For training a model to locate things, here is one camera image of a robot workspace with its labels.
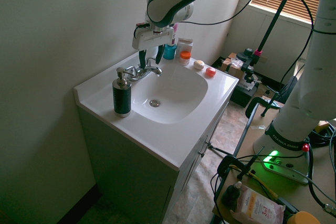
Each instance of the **pink soap bar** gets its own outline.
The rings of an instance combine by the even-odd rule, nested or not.
[[[210,76],[210,77],[213,77],[215,76],[216,74],[216,69],[212,68],[212,67],[208,67],[206,70],[205,70],[205,73]]]

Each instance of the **wall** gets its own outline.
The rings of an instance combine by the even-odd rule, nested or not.
[[[238,0],[197,0],[191,19],[231,16]],[[72,88],[133,54],[145,0],[0,0],[0,209],[56,223],[94,184]],[[212,63],[229,24],[180,25]]]
[[[237,11],[247,2],[248,0],[239,0]],[[271,12],[248,6],[234,18],[222,48],[222,56],[226,58],[231,52],[242,52],[247,47],[257,49],[273,16]],[[309,33],[309,24],[280,15],[263,48],[262,56],[267,60],[259,61],[255,65],[255,71],[280,81],[301,53]],[[294,68],[286,76],[285,83],[293,71]]]

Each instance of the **tile floor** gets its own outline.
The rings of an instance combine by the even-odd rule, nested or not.
[[[266,87],[260,85],[255,96],[262,96]],[[233,153],[247,123],[245,108],[230,102],[212,137],[212,144]],[[164,224],[205,224],[212,219],[213,192],[210,179],[225,155],[207,150],[198,168]],[[102,196],[83,216],[79,224],[126,224],[136,223],[113,203]]]

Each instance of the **franka emika robot arm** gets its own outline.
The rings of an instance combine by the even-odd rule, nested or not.
[[[133,48],[144,51],[172,40],[174,24],[190,18],[194,0],[147,0],[148,27],[138,27]],[[299,156],[308,134],[320,120],[336,118],[336,0],[320,0],[314,32],[308,50],[305,71],[285,106],[254,143],[255,152],[264,146],[261,155],[277,151],[279,156]],[[283,165],[307,174],[309,153],[289,158]],[[308,181],[279,166],[264,168],[306,184]]]

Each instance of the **table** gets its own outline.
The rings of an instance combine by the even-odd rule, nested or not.
[[[270,109],[266,116],[263,118],[260,114],[263,112],[265,108],[259,106],[256,114],[251,122],[251,126],[264,125],[268,126],[269,123],[277,116],[279,110]],[[264,130],[254,130],[249,127],[245,139],[242,142],[242,145],[239,148],[239,152],[237,153],[237,157],[251,155],[254,154],[253,151],[253,142],[255,139],[260,137],[264,133]],[[315,148],[313,150],[314,153],[314,171],[313,171],[313,181],[331,198],[335,199],[335,176],[332,169],[332,165],[329,157],[329,149],[328,147]],[[256,175],[269,186],[275,193],[279,196],[290,202],[293,206],[295,206],[300,211],[306,211],[314,215],[322,224],[324,223],[336,223],[336,218],[332,217],[330,214],[324,212],[322,208],[315,202],[313,197],[310,194],[308,185],[302,185],[293,180],[282,177],[278,174],[271,173],[266,171],[262,164],[254,163],[251,167],[256,171]],[[237,182],[236,176],[238,172],[231,170],[227,178],[222,180],[221,185],[219,187],[220,193],[217,192],[217,204],[219,210],[225,221],[230,224],[240,224],[240,222],[233,219],[229,210],[221,203],[221,196],[229,185]],[[260,185],[254,180],[244,176],[242,180],[243,184],[250,187],[251,189],[257,191],[258,193],[265,196],[263,190]],[[323,194],[321,194],[316,188],[315,192],[317,196],[321,199],[323,203],[328,203],[334,206],[331,201]],[[216,206],[213,208],[213,213],[216,216],[219,216]],[[216,223],[218,221],[218,217],[213,219],[212,223]]]

